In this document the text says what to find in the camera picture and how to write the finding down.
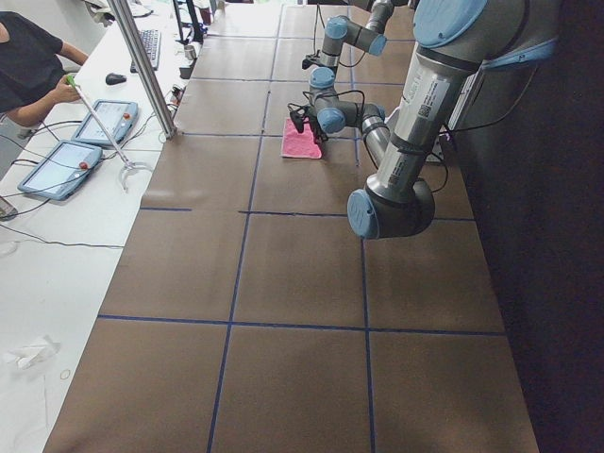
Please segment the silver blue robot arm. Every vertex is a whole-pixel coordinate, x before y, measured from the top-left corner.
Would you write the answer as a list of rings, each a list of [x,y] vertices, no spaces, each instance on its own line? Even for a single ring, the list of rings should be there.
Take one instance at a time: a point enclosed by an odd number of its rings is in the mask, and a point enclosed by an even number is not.
[[[416,45],[400,100],[391,116],[383,108],[344,101],[334,89],[344,45],[380,55],[396,1],[358,1],[366,25],[343,15],[325,25],[322,48],[303,65],[312,69],[303,108],[316,142],[345,127],[361,133],[377,164],[363,188],[349,195],[347,218],[364,239],[416,235],[431,223],[435,205],[419,176],[452,113],[465,80],[479,69],[527,65],[549,58],[557,40],[558,1],[422,1],[412,29]]]
[[[343,15],[327,20],[322,48],[318,51],[315,64],[328,67],[334,73],[337,72],[345,44],[360,49],[365,54],[380,56],[387,42],[385,28],[394,9],[406,6],[408,1],[369,0],[350,1],[349,4],[369,11],[370,16],[366,25],[359,25]]]

